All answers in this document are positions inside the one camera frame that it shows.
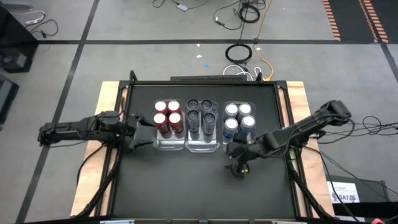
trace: clear plastic tray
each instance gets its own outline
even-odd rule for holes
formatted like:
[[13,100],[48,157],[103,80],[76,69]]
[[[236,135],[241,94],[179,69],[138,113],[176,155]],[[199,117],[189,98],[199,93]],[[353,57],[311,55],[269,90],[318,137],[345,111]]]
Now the clear plastic tray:
[[[220,146],[220,140],[217,138],[217,124],[218,124],[218,103],[215,101],[211,101],[213,108],[211,112],[214,114],[215,120],[215,127],[213,134],[207,135],[203,133],[202,130],[202,122],[203,122],[203,114],[201,112],[200,105],[202,101],[198,100],[199,107],[197,109],[199,114],[199,131],[192,133],[187,130],[187,141],[185,143],[185,147],[189,149],[191,152],[214,152]],[[186,106],[185,114],[188,114],[189,109]]]
[[[164,101],[167,104],[172,101],[171,100],[157,100],[158,101]],[[180,103],[180,110],[181,110],[181,118],[184,126],[184,130],[181,131],[180,133],[175,133],[172,128],[169,129],[168,132],[166,133],[161,133],[157,129],[155,130],[156,134],[156,142],[154,143],[154,146],[158,148],[158,150],[161,151],[176,151],[176,150],[181,150],[184,148],[184,143],[185,143],[185,135],[187,132],[187,124],[185,121],[185,102],[183,100],[175,100]]]
[[[225,119],[226,119],[225,108],[226,108],[226,106],[227,106],[228,104],[230,104],[230,103],[234,103],[234,104],[236,104],[236,106],[238,106],[238,107],[239,107],[241,104],[243,104],[243,103],[249,104],[250,107],[251,107],[251,113],[250,113],[250,115],[253,116],[254,119],[256,120],[256,106],[254,105],[254,103],[250,103],[250,102],[238,102],[238,101],[229,101],[229,102],[224,103],[224,105],[223,105],[223,122],[222,122],[222,125],[221,125],[221,127],[222,127],[222,128],[221,128],[221,129],[222,129],[222,136],[223,136],[223,149],[224,149],[224,151],[226,150],[226,145],[227,145],[228,143],[230,143],[230,142],[233,141],[232,138],[226,138],[226,137],[224,136],[224,128],[225,128],[224,122],[225,122]],[[255,123],[255,125],[254,125],[253,130],[247,135],[247,141],[248,141],[249,144],[252,143],[252,142],[256,139],[256,126],[257,126],[257,120],[256,120],[256,123]]]

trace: black tabletop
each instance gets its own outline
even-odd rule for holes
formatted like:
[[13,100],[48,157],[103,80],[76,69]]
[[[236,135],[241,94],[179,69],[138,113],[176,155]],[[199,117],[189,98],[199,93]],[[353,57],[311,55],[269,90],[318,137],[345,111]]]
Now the black tabletop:
[[[154,102],[178,99],[247,101],[256,105],[257,133],[280,128],[275,85],[134,86],[129,112],[153,118]],[[141,129],[140,138],[153,138]],[[123,153],[112,215],[119,218],[294,218],[284,159],[251,161],[251,173],[235,179],[223,148],[208,154],[159,151],[153,146]]]

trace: black can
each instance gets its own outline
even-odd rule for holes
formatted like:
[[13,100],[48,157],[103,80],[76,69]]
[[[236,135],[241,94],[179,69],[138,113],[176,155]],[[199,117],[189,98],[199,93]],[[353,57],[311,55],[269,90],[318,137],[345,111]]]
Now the black can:
[[213,109],[213,103],[210,100],[203,100],[200,104],[202,115],[211,113]]
[[187,116],[188,130],[190,132],[198,132],[199,131],[199,113],[195,110],[189,111]]
[[188,110],[195,110],[199,109],[199,102],[197,100],[190,100],[187,103]]
[[208,113],[203,116],[203,122],[202,122],[202,130],[204,134],[213,134],[214,132],[214,127],[216,126],[216,116],[212,113]]

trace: red can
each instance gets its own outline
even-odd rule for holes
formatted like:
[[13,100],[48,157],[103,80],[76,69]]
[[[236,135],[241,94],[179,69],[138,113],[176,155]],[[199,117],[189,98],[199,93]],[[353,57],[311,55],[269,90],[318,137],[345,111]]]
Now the red can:
[[158,101],[155,103],[156,113],[167,114],[167,104],[164,101]]
[[160,133],[166,133],[167,131],[169,131],[169,124],[167,123],[166,115],[162,113],[155,114],[154,122],[156,128],[159,130]]
[[169,116],[170,127],[175,133],[180,133],[184,130],[184,124],[182,123],[182,117],[179,113],[172,113]]
[[170,114],[172,114],[172,113],[179,113],[180,114],[181,113],[181,105],[176,100],[170,101],[169,105],[168,105],[168,108],[169,108]]

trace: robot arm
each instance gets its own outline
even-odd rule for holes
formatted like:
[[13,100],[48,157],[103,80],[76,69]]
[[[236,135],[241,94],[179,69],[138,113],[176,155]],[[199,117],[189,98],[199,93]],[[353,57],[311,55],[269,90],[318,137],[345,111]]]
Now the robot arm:
[[273,157],[276,154],[284,155],[289,147],[303,147],[307,144],[310,135],[325,132],[322,128],[328,125],[341,126],[346,124],[351,113],[341,101],[325,103],[313,115],[285,128],[273,130],[259,136],[254,143],[246,144],[244,137],[237,135],[234,142],[227,145],[226,154],[233,160],[227,168],[239,178],[249,173],[248,161],[261,157]]
[[135,147],[152,142],[137,142],[134,135],[138,124],[152,126],[143,116],[132,115],[120,121],[117,111],[105,111],[77,122],[47,123],[39,129],[40,145],[49,146],[61,140],[98,140],[108,144],[128,144]]

